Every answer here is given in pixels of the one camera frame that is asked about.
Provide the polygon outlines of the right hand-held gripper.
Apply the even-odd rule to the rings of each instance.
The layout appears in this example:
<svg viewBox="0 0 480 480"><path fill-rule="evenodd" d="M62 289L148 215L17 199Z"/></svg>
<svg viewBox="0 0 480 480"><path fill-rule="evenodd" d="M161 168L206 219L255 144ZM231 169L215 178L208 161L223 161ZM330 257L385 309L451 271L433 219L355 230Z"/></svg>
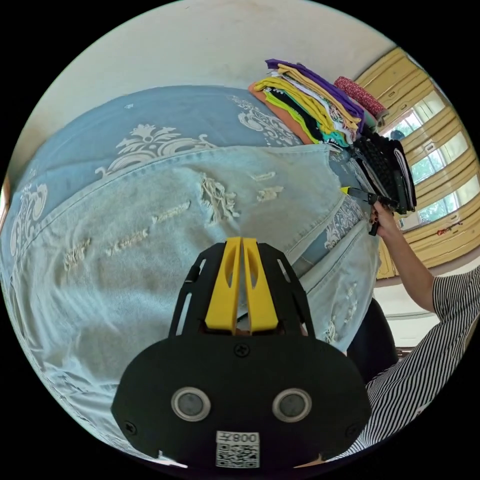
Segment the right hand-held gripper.
<svg viewBox="0 0 480 480"><path fill-rule="evenodd" d="M385 207L388 207L392 213L394 214L396 212L396 208L398 204L379 194L371 193L371 192L366 192L364 190L354 188L354 187L349 187L349 186L344 186L340 188L340 191L345 194L349 195L350 197L353 197L357 200L361 200L364 203L366 203L369 207L369 223L370 223L370 230L369 230L369 235L370 236L376 236L377 235L377 230L378 227L376 225L372 225L370 222L371 219L371 207L374 205L375 202L379 201L381 204L383 204Z"/></svg>

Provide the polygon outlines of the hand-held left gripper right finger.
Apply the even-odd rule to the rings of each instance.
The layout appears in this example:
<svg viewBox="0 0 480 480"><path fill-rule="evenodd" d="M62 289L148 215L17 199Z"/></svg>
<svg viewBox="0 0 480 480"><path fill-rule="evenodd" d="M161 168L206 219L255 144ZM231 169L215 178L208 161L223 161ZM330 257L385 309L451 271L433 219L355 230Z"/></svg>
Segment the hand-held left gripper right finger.
<svg viewBox="0 0 480 480"><path fill-rule="evenodd" d="M243 238L242 247L249 331L252 335L274 331L279 321L259 245L254 238Z"/></svg>

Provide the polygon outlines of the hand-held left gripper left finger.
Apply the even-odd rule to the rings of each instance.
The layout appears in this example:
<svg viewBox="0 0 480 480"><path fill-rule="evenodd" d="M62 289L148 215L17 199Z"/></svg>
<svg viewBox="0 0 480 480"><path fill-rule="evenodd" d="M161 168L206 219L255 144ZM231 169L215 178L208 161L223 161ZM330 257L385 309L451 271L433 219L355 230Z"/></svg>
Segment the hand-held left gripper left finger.
<svg viewBox="0 0 480 480"><path fill-rule="evenodd" d="M205 325L209 331L235 331L240 284L242 238L228 238L213 286Z"/></svg>

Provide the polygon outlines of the person's right hand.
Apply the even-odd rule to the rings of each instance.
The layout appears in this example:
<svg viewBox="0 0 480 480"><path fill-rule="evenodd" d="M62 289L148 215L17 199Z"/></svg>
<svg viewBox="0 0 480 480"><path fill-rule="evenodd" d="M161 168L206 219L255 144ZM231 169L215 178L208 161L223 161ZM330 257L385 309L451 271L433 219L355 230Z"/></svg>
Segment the person's right hand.
<svg viewBox="0 0 480 480"><path fill-rule="evenodd" d="M377 234L384 241L394 239L401 233L392 211L379 201L371 206L370 223L377 226Z"/></svg>

